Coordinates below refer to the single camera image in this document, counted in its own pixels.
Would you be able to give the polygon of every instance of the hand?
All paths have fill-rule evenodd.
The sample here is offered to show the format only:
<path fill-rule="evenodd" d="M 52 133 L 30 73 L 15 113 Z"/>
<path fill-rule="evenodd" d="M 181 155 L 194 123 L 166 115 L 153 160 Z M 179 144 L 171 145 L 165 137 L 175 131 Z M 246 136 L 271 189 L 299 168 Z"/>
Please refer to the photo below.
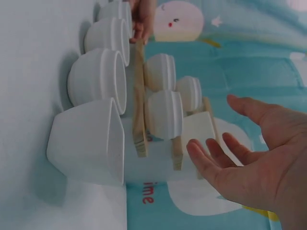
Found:
<path fill-rule="evenodd" d="M 269 150 L 251 152 L 224 133 L 225 144 L 244 165 L 238 167 L 215 140 L 206 142 L 211 155 L 191 140 L 187 149 L 197 169 L 224 198 L 275 212 L 284 228 L 307 225 L 307 115 L 250 98 L 229 95 L 227 101 L 261 127 Z"/>
<path fill-rule="evenodd" d="M 147 44 L 154 27 L 154 13 L 157 0 L 129 0 L 132 9 L 134 37 L 130 42 L 143 39 Z"/>

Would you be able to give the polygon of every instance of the white plastic cup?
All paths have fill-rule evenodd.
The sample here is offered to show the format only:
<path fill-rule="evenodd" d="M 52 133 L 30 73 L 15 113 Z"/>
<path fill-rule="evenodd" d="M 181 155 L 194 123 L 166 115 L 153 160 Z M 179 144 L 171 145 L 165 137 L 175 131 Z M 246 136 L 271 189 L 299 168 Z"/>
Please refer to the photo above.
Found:
<path fill-rule="evenodd" d="M 145 82 L 151 91 L 175 90 L 176 67 L 173 56 L 157 54 L 149 58 L 145 65 L 148 72 Z"/>
<path fill-rule="evenodd" d="M 69 178 L 123 185 L 124 141 L 114 99 L 94 101 L 55 117 L 47 158 Z"/>
<path fill-rule="evenodd" d="M 176 83 L 176 91 L 180 93 L 183 110 L 194 111 L 201 106 L 201 84 L 198 78 L 185 76 Z"/>
<path fill-rule="evenodd" d="M 68 94 L 74 106 L 113 97 L 119 114 L 124 114 L 127 85 L 120 53 L 95 49 L 82 55 L 69 73 Z"/>
<path fill-rule="evenodd" d="M 98 13 L 97 21 L 104 18 L 116 17 L 126 21 L 129 37 L 132 38 L 132 15 L 129 2 L 113 1 L 102 7 Z"/>
<path fill-rule="evenodd" d="M 159 91 L 148 98 L 145 105 L 146 126 L 150 133 L 163 140 L 171 140 L 182 133 L 183 109 L 180 93 Z"/>
<path fill-rule="evenodd" d="M 96 48 L 119 51 L 123 56 L 125 66 L 130 62 L 130 44 L 127 24 L 118 18 L 103 18 L 94 23 L 84 39 L 85 52 Z"/>

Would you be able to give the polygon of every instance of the white wall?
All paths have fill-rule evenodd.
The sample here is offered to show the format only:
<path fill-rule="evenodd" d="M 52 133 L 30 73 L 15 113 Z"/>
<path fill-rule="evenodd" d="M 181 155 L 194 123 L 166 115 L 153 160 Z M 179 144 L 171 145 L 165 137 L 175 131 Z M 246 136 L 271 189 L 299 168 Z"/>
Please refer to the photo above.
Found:
<path fill-rule="evenodd" d="M 1 230 L 126 228 L 124 187 L 67 180 L 46 159 L 53 118 L 71 106 L 67 74 L 98 8 L 94 0 L 0 3 Z"/>

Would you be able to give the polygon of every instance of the yellow pattern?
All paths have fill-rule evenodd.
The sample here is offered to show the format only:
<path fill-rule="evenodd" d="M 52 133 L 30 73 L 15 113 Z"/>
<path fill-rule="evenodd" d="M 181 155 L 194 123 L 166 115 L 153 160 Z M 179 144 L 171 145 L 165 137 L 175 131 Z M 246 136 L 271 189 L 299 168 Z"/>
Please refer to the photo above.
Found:
<path fill-rule="evenodd" d="M 269 218 L 272 221 L 279 221 L 278 216 L 273 212 L 255 209 L 255 208 L 251 208 L 251 207 L 247 207 L 247 206 L 243 206 L 243 208 L 248 209 L 248 210 L 253 211 L 253 212 L 256 212 L 256 213 L 259 213 L 259 214 Z"/>
<path fill-rule="evenodd" d="M 212 45 L 213 47 L 216 47 L 216 48 L 221 48 L 222 47 L 219 43 L 217 43 L 217 42 L 215 42 L 215 41 L 213 41 L 211 39 L 208 39 L 208 38 L 203 38 L 203 39 L 201 39 L 201 41 L 205 42 L 205 43 L 208 43 L 208 44 L 210 44 L 210 45 Z"/>

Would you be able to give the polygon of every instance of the wrist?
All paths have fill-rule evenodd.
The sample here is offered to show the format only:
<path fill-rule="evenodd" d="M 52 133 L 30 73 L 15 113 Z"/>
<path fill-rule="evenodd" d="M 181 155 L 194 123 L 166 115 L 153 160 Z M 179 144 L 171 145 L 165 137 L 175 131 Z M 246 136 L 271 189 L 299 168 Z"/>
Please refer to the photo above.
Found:
<path fill-rule="evenodd" d="M 284 202 L 282 207 L 276 211 L 283 230 L 305 230 L 307 229 L 307 202 L 296 198 Z"/>

